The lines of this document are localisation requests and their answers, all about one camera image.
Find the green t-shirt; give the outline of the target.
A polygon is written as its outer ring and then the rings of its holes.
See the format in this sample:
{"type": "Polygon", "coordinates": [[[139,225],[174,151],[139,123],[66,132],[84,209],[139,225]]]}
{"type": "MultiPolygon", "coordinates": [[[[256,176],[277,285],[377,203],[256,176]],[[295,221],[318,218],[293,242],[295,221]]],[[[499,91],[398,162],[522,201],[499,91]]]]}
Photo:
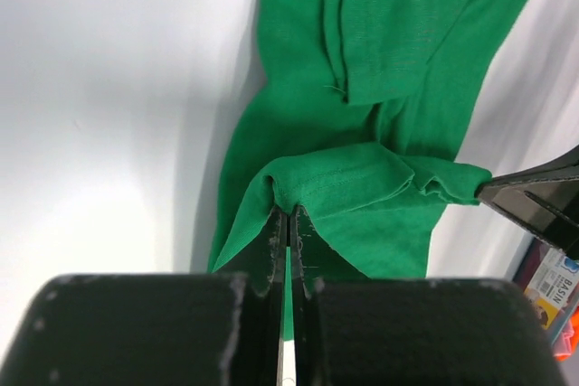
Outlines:
{"type": "Polygon", "coordinates": [[[302,207],[363,275],[424,278],[445,208],[490,178],[456,155],[526,2],[260,0],[266,83],[224,159],[209,269],[302,207]]]}

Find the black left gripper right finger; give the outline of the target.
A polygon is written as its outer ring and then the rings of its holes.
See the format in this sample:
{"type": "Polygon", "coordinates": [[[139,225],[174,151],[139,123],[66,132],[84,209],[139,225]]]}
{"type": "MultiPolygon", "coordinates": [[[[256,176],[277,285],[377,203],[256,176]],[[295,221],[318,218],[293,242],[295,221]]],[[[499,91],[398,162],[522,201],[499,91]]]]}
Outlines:
{"type": "Polygon", "coordinates": [[[296,207],[289,217],[289,257],[297,384],[309,385],[316,337],[308,310],[312,307],[315,283],[320,279],[366,281],[367,276],[329,246],[302,206],[296,207]]]}

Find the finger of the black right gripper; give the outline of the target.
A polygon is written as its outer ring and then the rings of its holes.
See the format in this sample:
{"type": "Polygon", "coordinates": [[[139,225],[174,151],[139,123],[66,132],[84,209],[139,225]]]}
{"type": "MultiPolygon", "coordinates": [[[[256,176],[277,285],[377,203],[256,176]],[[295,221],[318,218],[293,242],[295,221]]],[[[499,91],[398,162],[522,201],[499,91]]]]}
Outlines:
{"type": "Polygon", "coordinates": [[[578,149],[481,184],[476,198],[538,240],[578,258],[578,149]]]}

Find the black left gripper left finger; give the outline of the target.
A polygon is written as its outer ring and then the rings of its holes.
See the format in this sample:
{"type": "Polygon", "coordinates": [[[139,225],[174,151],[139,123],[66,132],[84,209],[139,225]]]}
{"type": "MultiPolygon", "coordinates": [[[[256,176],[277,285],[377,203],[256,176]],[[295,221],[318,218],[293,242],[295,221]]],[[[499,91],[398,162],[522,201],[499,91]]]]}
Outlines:
{"type": "Polygon", "coordinates": [[[220,269],[235,295],[223,385],[281,383],[287,223],[275,208],[259,234],[220,269]]]}

